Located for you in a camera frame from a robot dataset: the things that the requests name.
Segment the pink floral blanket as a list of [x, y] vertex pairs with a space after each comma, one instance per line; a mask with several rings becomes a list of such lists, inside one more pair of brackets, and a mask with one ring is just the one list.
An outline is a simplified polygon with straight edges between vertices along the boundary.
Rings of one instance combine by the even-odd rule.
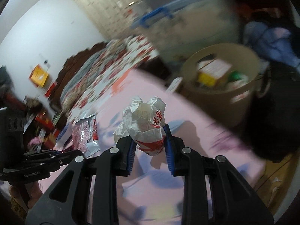
[[[126, 71], [96, 104], [101, 152], [95, 158], [117, 145], [113, 133], [135, 96], [144, 102], [161, 98], [166, 104], [165, 123], [185, 146], [207, 158], [225, 156], [250, 186], [258, 179], [264, 164], [239, 138], [179, 95], [168, 94], [158, 78], [139, 70]], [[57, 177], [51, 176], [48, 188]], [[136, 145], [130, 175], [116, 178], [118, 224], [182, 224], [184, 183], [183, 177], [171, 175], [165, 145], [155, 156]], [[90, 192], [87, 224], [92, 224], [93, 190]]]

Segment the clear storage box blue lid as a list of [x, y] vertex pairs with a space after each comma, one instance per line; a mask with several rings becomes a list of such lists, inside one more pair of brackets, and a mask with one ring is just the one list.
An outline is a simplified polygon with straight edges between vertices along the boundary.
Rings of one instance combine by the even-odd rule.
[[233, 0], [175, 0], [133, 22], [165, 62], [188, 59], [208, 46], [239, 42]]

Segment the red silver snack wrapper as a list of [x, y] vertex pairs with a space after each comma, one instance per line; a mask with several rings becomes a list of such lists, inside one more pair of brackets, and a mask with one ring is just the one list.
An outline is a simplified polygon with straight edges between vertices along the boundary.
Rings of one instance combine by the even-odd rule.
[[72, 143], [74, 150], [80, 150], [86, 158], [101, 150], [97, 132], [97, 114], [75, 121], [72, 127]]

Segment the white red paper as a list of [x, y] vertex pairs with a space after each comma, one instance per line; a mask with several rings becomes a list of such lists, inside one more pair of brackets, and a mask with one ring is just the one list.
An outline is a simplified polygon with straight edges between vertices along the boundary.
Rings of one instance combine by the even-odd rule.
[[131, 137], [137, 148], [149, 156], [155, 156], [164, 149], [166, 104], [159, 97], [144, 102], [139, 96], [123, 110], [122, 122], [113, 133], [115, 143], [123, 137]]

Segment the yellow red wall calendar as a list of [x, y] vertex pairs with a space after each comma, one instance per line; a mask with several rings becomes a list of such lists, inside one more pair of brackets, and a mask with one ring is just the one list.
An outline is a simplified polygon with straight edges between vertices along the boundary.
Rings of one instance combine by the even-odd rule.
[[48, 72], [45, 71], [39, 64], [36, 65], [29, 76], [29, 80], [33, 83], [36, 87], [44, 87], [45, 83], [48, 79]]

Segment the pile of blue clothes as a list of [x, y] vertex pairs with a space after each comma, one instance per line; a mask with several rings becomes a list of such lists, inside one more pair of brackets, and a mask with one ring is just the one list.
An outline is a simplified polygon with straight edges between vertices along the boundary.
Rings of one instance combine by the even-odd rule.
[[244, 27], [243, 44], [254, 50], [260, 57], [281, 62], [299, 72], [299, 55], [292, 47], [290, 30], [252, 21]]

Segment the red gift box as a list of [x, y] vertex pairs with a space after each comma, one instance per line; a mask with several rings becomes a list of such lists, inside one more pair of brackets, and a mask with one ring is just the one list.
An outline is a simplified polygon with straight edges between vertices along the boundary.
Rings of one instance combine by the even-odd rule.
[[35, 122], [46, 131], [53, 132], [55, 130], [55, 126], [52, 121], [44, 114], [38, 113], [36, 115]]

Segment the floral curtain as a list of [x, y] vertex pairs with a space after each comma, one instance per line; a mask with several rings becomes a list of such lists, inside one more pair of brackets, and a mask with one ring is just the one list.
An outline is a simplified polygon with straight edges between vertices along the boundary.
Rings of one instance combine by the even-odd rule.
[[144, 0], [73, 0], [105, 39], [134, 34], [131, 25], [152, 9]]

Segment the dark wooden headboard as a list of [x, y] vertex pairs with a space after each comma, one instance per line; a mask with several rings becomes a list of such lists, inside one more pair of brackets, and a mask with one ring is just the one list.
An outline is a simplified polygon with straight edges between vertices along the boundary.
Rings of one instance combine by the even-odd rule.
[[69, 81], [75, 76], [75, 74], [80, 70], [83, 64], [96, 52], [105, 48], [107, 43], [101, 42], [95, 44], [91, 49], [80, 51], [76, 55], [69, 57], [62, 70], [59, 72], [56, 79], [56, 85], [50, 93], [48, 98], [49, 106], [52, 110], [59, 112], [61, 111], [60, 97], [64, 87], [69, 83]]

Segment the beige plastic trash bin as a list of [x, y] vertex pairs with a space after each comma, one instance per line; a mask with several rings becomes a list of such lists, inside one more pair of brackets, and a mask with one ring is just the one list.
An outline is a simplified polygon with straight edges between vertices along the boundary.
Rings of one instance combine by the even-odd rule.
[[181, 68], [183, 95], [226, 127], [238, 125], [250, 104], [259, 57], [244, 45], [206, 47]]

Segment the red floral bed sheet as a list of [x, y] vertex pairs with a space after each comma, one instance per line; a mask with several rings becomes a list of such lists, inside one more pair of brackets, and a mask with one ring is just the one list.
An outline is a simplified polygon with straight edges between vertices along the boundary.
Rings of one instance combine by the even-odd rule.
[[82, 116], [126, 71], [158, 56], [143, 35], [109, 41], [84, 62], [61, 92], [59, 102], [67, 121]]

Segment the yellow pink box in bin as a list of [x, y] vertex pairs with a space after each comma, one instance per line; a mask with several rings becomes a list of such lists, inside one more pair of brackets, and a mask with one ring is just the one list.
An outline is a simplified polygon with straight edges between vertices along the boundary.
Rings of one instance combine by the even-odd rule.
[[232, 64], [220, 58], [199, 61], [197, 68], [197, 83], [208, 88], [221, 88], [228, 80]]

